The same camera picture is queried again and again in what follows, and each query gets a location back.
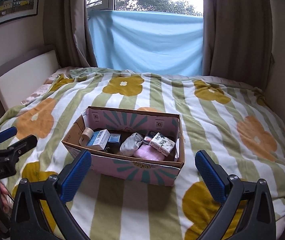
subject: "blue sheet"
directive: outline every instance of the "blue sheet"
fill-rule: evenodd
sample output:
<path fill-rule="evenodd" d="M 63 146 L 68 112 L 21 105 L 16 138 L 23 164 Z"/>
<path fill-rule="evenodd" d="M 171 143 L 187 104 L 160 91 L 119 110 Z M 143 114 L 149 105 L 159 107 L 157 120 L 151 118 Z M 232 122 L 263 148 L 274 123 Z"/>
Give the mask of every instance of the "blue sheet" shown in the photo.
<path fill-rule="evenodd" d="M 203 17 L 92 10 L 88 25 L 99 67 L 160 75 L 202 74 Z"/>

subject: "beige tape roll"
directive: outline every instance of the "beige tape roll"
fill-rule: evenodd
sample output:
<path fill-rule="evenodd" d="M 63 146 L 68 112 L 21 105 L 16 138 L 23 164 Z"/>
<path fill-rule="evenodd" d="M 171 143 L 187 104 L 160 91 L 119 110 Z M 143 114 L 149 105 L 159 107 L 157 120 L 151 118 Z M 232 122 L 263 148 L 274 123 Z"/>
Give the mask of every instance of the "beige tape roll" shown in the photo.
<path fill-rule="evenodd" d="M 90 141 L 90 139 L 92 138 L 92 135 L 93 135 L 93 130 L 91 130 L 90 128 L 86 128 L 81 135 L 81 138 L 79 140 L 79 144 L 82 147 L 85 147 L 87 145 L 87 143 Z"/>

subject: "blue rubber fingertip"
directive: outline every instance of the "blue rubber fingertip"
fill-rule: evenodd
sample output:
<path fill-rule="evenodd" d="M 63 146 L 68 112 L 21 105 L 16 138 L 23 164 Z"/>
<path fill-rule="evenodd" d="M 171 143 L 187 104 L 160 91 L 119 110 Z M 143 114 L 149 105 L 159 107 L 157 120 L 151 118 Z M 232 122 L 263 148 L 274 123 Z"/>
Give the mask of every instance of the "blue rubber fingertip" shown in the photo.
<path fill-rule="evenodd" d="M 213 199 L 220 204 L 224 204 L 227 199 L 225 185 L 201 151 L 195 155 L 195 165 Z"/>
<path fill-rule="evenodd" d="M 73 200 L 81 182 L 90 169 L 90 166 L 91 154 L 86 151 L 61 185 L 60 200 L 63 203 Z"/>
<path fill-rule="evenodd" d="M 17 134 L 17 128 L 14 126 L 0 132 L 0 143 L 4 142 L 5 140 L 8 140 L 9 138 L 15 136 L 16 134 Z"/>

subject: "blanket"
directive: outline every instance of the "blanket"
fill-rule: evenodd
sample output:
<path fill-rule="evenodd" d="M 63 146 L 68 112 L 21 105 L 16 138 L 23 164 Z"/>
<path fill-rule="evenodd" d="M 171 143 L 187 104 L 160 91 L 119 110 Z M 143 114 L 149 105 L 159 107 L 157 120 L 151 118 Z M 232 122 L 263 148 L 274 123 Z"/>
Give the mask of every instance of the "blanket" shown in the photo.
<path fill-rule="evenodd" d="M 38 138 L 36 148 L 20 157 L 17 174 L 2 181 L 13 195 L 21 178 L 45 180 L 73 160 L 61 140 L 88 106 L 161 111 L 182 118 L 185 165 L 175 185 L 89 171 L 73 201 L 66 203 L 88 236 L 197 239 L 219 208 L 194 164 L 202 149 L 228 174 L 267 180 L 280 236 L 285 228 L 285 127 L 259 90 L 100 68 L 71 70 L 69 78 L 72 82 L 9 109 L 0 119 L 0 131 L 11 126 L 18 130 L 0 149 L 30 134 Z M 52 230 L 62 237 L 46 202 L 42 205 Z M 224 238 L 232 235 L 243 208 L 241 203 Z"/>

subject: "curtain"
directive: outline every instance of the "curtain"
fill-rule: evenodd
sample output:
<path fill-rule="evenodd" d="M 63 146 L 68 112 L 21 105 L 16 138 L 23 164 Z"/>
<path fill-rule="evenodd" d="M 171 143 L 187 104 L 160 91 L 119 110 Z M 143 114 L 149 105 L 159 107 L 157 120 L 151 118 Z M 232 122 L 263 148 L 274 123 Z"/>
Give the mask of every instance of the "curtain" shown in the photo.
<path fill-rule="evenodd" d="M 265 89 L 272 38 L 269 0 L 204 0 L 203 75 Z"/>
<path fill-rule="evenodd" d="M 44 43 L 57 48 L 62 67 L 97 67 L 85 0 L 45 0 Z"/>
<path fill-rule="evenodd" d="M 91 10 L 88 24 L 99 67 L 159 75 L 201 75 L 202 17 Z"/>

